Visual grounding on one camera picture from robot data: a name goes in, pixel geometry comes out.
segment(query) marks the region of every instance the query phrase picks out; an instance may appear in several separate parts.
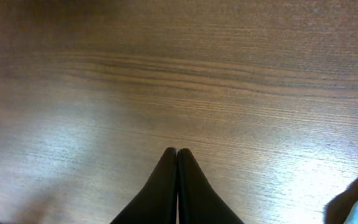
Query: wooden floor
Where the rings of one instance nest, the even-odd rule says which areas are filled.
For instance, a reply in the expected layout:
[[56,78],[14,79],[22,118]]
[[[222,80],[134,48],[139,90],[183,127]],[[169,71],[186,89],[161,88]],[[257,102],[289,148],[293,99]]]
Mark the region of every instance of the wooden floor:
[[245,223],[324,222],[358,177],[358,0],[0,0],[0,221],[109,223],[170,146]]

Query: wood grain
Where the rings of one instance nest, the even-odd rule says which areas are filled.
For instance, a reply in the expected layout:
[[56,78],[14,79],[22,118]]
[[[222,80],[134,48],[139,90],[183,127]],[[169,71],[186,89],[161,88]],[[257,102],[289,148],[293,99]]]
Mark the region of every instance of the wood grain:
[[0,0],[0,221],[108,223],[170,146],[245,223],[322,223],[358,177],[358,0]]

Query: wooden surface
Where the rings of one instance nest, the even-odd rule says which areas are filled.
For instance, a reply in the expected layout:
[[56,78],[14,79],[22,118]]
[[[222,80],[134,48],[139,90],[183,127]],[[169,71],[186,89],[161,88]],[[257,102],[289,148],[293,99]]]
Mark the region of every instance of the wooden surface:
[[0,221],[109,223],[166,147],[245,223],[358,177],[358,0],[0,0]]

